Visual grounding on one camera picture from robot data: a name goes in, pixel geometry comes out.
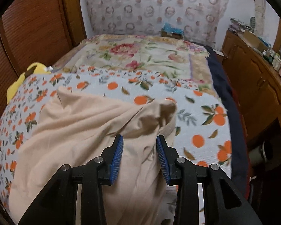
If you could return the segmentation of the peach printed t-shirt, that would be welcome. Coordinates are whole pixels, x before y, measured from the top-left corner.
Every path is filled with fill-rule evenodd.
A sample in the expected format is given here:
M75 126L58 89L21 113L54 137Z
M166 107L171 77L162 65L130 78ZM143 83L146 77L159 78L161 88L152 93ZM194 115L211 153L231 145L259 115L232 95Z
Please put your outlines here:
M105 187L108 224L155 224L165 193L156 138L173 143L177 107L171 100L135 105L60 87L41 111L32 136L18 151L9 213L19 222L64 164L86 164L111 146L117 134L124 149L118 178Z

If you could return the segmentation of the orange fruit print bedsheet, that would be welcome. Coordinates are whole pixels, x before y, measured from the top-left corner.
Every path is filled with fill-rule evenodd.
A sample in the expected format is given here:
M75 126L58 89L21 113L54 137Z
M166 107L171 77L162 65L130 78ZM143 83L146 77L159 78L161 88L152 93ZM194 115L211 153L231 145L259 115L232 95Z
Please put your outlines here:
M114 185L103 188L108 224L172 221L176 188L162 177L155 140L193 163L231 173L226 108L189 82L172 83L152 71L31 75L0 119L0 198L19 222L63 164L86 164L117 134L123 156Z

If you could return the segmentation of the floral quilt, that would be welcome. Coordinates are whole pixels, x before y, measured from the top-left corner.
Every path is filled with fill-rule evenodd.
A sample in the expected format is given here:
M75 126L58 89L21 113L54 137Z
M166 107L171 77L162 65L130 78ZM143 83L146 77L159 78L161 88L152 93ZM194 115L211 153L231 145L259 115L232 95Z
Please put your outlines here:
M157 73L217 97L213 86L207 48L169 37L100 34L84 39L62 56L54 71L76 73L82 66L112 71Z

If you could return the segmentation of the wooden sideboard cabinet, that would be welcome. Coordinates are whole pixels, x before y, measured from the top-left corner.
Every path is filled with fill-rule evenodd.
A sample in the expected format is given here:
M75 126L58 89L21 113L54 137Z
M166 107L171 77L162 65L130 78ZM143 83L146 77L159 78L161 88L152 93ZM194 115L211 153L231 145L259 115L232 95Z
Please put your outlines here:
M229 30L222 52L222 65L237 95L245 139L249 142L281 115L280 80L267 61Z

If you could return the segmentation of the yellow Pikachu plush toy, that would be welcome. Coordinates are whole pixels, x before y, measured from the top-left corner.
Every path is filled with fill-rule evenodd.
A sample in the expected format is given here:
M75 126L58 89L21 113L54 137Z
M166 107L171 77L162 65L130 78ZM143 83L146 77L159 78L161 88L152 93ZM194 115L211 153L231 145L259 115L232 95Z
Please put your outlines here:
M18 88L23 84L26 78L33 74L50 74L53 71L52 66L45 66L40 62L34 62L30 66L28 66L27 70L22 73L17 81L15 81L6 92L6 101L7 104L10 103L12 98L16 95Z

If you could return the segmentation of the cardboard box on cabinet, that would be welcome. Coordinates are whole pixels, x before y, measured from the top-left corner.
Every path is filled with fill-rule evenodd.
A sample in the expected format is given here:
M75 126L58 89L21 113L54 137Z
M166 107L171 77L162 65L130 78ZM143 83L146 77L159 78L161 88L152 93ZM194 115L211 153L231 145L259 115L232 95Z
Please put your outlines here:
M268 47L254 33L245 30L243 33L238 33L238 36L251 48L255 48L260 52L267 51Z

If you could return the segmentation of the brown louvered wardrobe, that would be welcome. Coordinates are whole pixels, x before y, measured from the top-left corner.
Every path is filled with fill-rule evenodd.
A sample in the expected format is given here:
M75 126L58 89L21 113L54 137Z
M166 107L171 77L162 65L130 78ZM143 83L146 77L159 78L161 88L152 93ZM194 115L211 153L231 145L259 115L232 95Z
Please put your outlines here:
M0 118L30 64L51 66L85 38L80 0L0 0Z

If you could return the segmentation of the circle patterned lace curtain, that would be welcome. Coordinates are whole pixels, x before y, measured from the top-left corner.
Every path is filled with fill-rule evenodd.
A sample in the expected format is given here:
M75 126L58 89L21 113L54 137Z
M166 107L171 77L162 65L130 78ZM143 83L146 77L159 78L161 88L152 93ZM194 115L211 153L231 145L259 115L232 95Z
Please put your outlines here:
M86 0L96 34L160 35L166 23L185 40L215 45L229 0Z

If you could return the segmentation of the tied beige window curtain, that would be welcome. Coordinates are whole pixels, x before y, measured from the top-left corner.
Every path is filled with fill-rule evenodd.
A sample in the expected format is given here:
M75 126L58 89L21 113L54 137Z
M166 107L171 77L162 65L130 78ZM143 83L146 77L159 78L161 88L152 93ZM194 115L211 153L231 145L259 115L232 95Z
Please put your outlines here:
M254 33L262 36L265 27L266 0L254 0L255 4L255 28Z

